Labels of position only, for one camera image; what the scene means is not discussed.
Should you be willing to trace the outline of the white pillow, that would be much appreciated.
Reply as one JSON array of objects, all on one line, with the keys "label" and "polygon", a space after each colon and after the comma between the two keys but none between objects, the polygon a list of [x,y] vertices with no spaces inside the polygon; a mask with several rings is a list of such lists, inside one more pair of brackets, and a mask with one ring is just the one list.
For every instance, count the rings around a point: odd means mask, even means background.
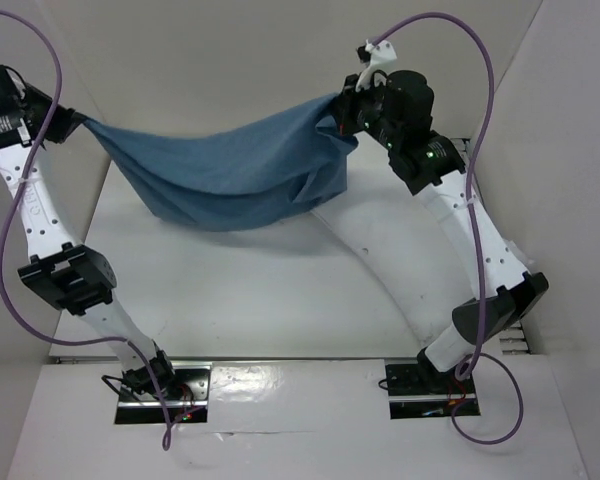
[{"label": "white pillow", "polygon": [[422,347],[473,297],[442,229],[410,195],[347,192],[313,214],[378,278]]}]

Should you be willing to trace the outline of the blue pillowcase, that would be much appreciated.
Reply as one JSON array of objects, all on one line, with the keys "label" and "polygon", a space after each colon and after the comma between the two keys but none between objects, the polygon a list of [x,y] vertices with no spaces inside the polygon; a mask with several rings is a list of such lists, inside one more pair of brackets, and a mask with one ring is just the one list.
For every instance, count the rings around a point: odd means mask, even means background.
[{"label": "blue pillowcase", "polygon": [[200,138],[106,125],[85,127],[157,218],[210,232],[252,230],[307,213],[347,189],[357,148],[310,100],[237,129]]}]

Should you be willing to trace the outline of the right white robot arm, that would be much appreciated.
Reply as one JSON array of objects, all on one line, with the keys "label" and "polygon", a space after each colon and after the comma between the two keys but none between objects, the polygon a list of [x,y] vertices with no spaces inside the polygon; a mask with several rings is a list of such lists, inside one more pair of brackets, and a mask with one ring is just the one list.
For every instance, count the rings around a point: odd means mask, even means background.
[{"label": "right white robot arm", "polygon": [[417,358],[416,379],[440,391],[487,340],[523,319],[547,292],[507,245],[471,186],[471,170],[452,141],[432,128],[434,92],[414,71],[346,77],[332,113],[344,135],[368,134],[388,153],[393,173],[435,218],[472,282],[472,299]]}]

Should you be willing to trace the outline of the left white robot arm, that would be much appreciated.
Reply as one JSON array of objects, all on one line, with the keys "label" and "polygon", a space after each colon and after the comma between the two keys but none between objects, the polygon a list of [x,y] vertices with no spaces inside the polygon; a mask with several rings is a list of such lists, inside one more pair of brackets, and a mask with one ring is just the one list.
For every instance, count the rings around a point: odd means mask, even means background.
[{"label": "left white robot arm", "polygon": [[128,389],[167,398],[178,377],[170,360],[134,324],[116,297],[111,264],[78,238],[45,184],[48,155],[35,139],[61,143],[82,119],[72,109],[53,106],[51,97],[32,85],[16,84],[13,73],[0,65],[0,175],[17,203],[27,240],[28,263],[19,268],[19,278],[52,308],[108,340]]}]

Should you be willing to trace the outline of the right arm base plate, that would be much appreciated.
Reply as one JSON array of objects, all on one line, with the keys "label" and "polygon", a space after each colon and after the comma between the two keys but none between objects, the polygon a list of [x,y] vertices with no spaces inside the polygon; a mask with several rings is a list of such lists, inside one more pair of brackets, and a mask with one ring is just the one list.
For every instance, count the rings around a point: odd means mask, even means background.
[{"label": "right arm base plate", "polygon": [[454,373],[426,379],[415,358],[385,362],[385,377],[378,387],[388,395],[392,420],[480,416],[473,378],[459,382]]}]

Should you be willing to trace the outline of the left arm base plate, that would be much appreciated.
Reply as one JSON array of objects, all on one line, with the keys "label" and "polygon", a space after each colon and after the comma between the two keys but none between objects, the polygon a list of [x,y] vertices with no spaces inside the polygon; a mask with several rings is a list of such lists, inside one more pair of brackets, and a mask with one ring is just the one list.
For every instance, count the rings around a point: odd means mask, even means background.
[{"label": "left arm base plate", "polygon": [[[171,421],[207,422],[211,371],[210,362],[174,362],[175,379],[164,392]],[[115,425],[164,424],[160,403],[154,396],[134,392],[120,377],[103,375],[101,380],[117,396]]]}]

